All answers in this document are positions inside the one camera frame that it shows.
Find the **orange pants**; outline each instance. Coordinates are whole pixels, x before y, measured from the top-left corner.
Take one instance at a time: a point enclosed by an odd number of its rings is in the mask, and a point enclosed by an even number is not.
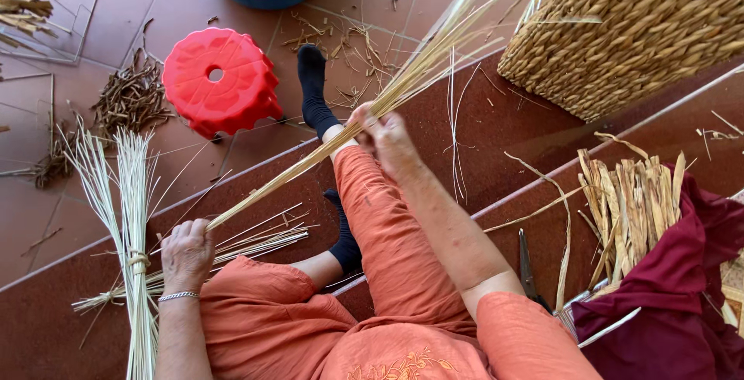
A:
[[[417,323],[475,338],[475,323],[395,183],[358,146],[339,152],[334,170],[377,317],[358,324],[335,297],[314,294],[302,271],[238,257],[201,290],[217,378],[318,378],[341,337],[365,326]]]

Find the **red plastic stool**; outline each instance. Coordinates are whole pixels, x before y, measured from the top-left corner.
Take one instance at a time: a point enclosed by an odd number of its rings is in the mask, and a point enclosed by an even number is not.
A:
[[[207,28],[176,43],[165,59],[165,96],[205,138],[251,129],[259,118],[282,119],[272,63],[248,34]],[[222,70],[213,82],[209,74]]]

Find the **woman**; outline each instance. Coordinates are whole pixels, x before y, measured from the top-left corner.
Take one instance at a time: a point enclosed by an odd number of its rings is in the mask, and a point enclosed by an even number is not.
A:
[[[327,142],[344,127],[323,100],[315,47],[300,50],[298,75],[305,122]],[[353,237],[341,213],[330,251],[290,265],[238,257],[203,287],[208,222],[182,223],[164,240],[156,377],[600,378],[423,165],[403,119],[376,119],[368,104],[350,119],[364,133],[331,160]],[[315,295],[359,251],[376,314],[360,323]]]

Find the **braided weave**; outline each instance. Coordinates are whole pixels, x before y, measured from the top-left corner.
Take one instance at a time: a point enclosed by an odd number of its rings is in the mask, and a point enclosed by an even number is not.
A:
[[[744,48],[744,0],[542,0],[498,73],[593,121]],[[599,16],[601,24],[545,22]]]

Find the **foot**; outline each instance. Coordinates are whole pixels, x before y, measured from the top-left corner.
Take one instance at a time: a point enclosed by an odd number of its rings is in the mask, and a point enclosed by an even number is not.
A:
[[[317,47],[305,44],[297,53],[297,75],[302,85],[302,118],[305,124],[314,128],[318,138],[334,124],[340,124],[330,112],[323,97],[325,83],[325,59]]]
[[[330,252],[339,260],[344,273],[350,273],[362,266],[362,252],[359,250],[357,240],[351,234],[349,220],[346,218],[341,198],[335,189],[327,189],[323,193],[339,213],[339,241],[330,248]]]

